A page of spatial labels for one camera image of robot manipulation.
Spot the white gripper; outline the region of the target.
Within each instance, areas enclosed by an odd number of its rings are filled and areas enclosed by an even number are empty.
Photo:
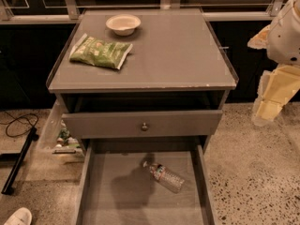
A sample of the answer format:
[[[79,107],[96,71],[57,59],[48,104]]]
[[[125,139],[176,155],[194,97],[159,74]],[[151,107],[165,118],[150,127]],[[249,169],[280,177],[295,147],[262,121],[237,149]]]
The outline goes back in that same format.
[[[263,127],[280,114],[300,90],[300,0],[288,0],[270,25],[266,25],[247,43],[249,48],[267,47],[269,59],[279,63],[260,78],[252,108],[252,122]]]

